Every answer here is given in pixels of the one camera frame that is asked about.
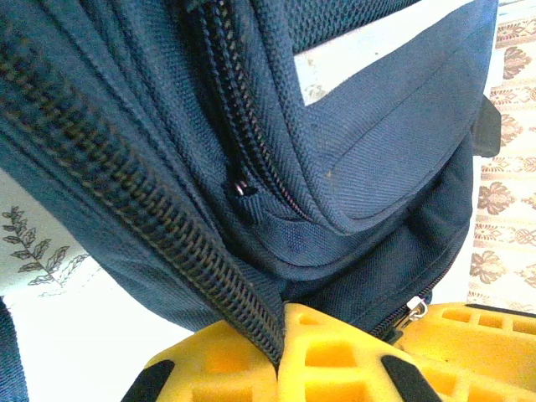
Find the yellow plastic object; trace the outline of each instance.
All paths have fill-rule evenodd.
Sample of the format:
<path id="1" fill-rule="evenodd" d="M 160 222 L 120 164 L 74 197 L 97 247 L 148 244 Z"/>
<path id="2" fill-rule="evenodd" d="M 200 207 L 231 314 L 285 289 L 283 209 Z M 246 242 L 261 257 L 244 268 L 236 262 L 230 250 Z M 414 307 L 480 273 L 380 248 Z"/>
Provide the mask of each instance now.
<path id="1" fill-rule="evenodd" d="M 462 304 L 429 307 L 394 347 L 288 304 L 278 379 L 268 359 L 225 322 L 147 367 L 175 363 L 157 402 L 409 402 L 381 362 L 386 355 L 416 365 L 444 402 L 536 402 L 536 319 Z"/>
<path id="2" fill-rule="evenodd" d="M 270 361 L 226 322 L 217 322 L 159 353 L 146 367 L 175 368 L 157 402 L 276 402 Z"/>
<path id="3" fill-rule="evenodd" d="M 309 307 L 286 305 L 279 402 L 399 402 L 382 365 L 386 354 L 413 363 L 400 350 Z"/>
<path id="4" fill-rule="evenodd" d="M 536 401 L 536 318 L 436 305 L 395 346 L 444 401 Z"/>

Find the zipper teeth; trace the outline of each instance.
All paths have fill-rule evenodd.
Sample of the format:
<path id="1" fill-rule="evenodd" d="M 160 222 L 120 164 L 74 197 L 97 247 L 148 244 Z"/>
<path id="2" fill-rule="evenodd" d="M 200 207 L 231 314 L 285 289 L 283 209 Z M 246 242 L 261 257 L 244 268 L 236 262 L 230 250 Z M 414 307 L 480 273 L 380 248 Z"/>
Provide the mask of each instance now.
<path id="1" fill-rule="evenodd" d="M 441 272 L 441 274 L 437 278 L 435 278 L 427 287 L 420 291 L 417 296 L 422 298 L 426 296 L 426 294 L 430 292 L 434 287 L 436 287 L 440 280 L 443 279 L 448 273 L 453 263 L 454 260 L 452 260 L 449 266 L 443 272 Z M 406 313 L 407 310 L 408 307 L 406 305 L 403 305 L 402 307 L 394 310 L 394 312 L 389 314 L 380 324 L 374 327 L 374 329 L 370 332 L 370 335 L 376 338 L 382 338 L 383 335 L 385 335 L 385 333 L 399 320 L 400 317 L 403 316 L 404 313 Z"/>
<path id="2" fill-rule="evenodd" d="M 26 105 L 0 97 L 3 116 L 42 147 L 161 255 L 184 281 L 275 365 L 283 350 L 282 325 L 263 305 L 238 266 L 206 229 L 181 208 L 110 122 L 28 40 L 4 27 L 0 76 Z M 40 115 L 28 113 L 28 106 Z"/>
<path id="3" fill-rule="evenodd" d="M 262 136 L 253 97 L 240 56 L 229 4 L 213 0 L 197 9 L 204 43 L 229 129 L 245 166 L 298 216 L 311 221 L 289 194 L 271 160 L 271 152 Z"/>

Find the floral pattern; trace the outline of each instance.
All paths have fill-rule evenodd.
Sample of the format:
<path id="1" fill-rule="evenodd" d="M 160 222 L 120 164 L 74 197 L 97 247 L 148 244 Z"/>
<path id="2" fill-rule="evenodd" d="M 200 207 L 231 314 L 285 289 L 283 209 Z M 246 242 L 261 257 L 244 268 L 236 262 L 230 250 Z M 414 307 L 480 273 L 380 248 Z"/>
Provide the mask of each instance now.
<path id="1" fill-rule="evenodd" d="M 493 251 L 486 250 L 482 255 L 473 253 L 471 258 L 471 276 L 478 276 L 480 281 L 490 284 L 506 274 L 502 261 Z"/>
<path id="2" fill-rule="evenodd" d="M 523 127 L 509 114 L 503 114 L 501 118 L 501 147 L 505 147 L 523 132 Z"/>
<path id="3" fill-rule="evenodd" d="M 475 239 L 497 240 L 502 232 L 493 224 L 475 224 Z"/>
<path id="4" fill-rule="evenodd" d="M 528 55 L 517 46 L 506 49 L 504 53 L 504 73 L 505 80 L 511 80 L 521 72 L 531 61 Z"/>
<path id="5" fill-rule="evenodd" d="M 490 100 L 502 115 L 501 151 L 482 164 L 467 300 L 535 312 L 536 16 L 501 23 L 497 47 L 503 85 Z"/>
<path id="6" fill-rule="evenodd" d="M 495 106 L 506 105 L 512 103 L 518 96 L 513 90 L 492 90 L 491 101 Z"/>
<path id="7" fill-rule="evenodd" d="M 532 36 L 535 34 L 536 18 L 511 23 L 502 23 L 497 29 L 497 46 L 500 47 L 501 42 Z"/>
<path id="8" fill-rule="evenodd" d="M 536 288 L 536 264 L 527 266 L 524 270 L 516 272 L 528 285 Z"/>
<path id="9" fill-rule="evenodd" d="M 491 215 L 499 215 L 514 203 L 515 200 L 514 196 L 510 194 L 510 190 L 502 183 L 495 182 L 489 188 L 485 186 L 480 187 L 478 208 L 487 209 L 487 212 Z"/>
<path id="10" fill-rule="evenodd" d="M 530 197 L 523 198 L 521 201 L 532 206 L 533 209 L 536 209 L 536 193 L 534 193 Z"/>

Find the white fabric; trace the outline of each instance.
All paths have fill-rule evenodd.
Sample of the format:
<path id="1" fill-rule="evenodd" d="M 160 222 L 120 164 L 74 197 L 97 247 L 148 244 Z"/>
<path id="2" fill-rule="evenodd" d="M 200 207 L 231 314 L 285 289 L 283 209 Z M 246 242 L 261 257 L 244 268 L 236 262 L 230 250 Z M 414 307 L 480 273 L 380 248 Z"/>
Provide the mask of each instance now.
<path id="1" fill-rule="evenodd" d="M 118 402 L 150 358 L 191 333 L 149 312 L 104 271 L 77 291 L 14 292 L 4 301 L 30 402 Z"/>
<path id="2" fill-rule="evenodd" d="M 471 0 L 421 0 L 294 57 L 308 106 Z"/>
<path id="3" fill-rule="evenodd" d="M 55 296 L 100 267 L 69 231 L 0 169 L 0 296 Z"/>

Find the navy blue backpack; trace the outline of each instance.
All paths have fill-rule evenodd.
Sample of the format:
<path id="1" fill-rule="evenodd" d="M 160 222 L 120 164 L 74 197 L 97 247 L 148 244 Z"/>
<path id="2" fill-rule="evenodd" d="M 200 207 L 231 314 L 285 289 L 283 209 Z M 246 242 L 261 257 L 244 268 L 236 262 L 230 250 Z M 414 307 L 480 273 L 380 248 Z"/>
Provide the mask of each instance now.
<path id="1" fill-rule="evenodd" d="M 312 102 L 296 56 L 413 3 L 3 0 L 0 167 L 182 327 L 274 364 L 285 302 L 387 338 L 468 231 L 497 2 Z"/>

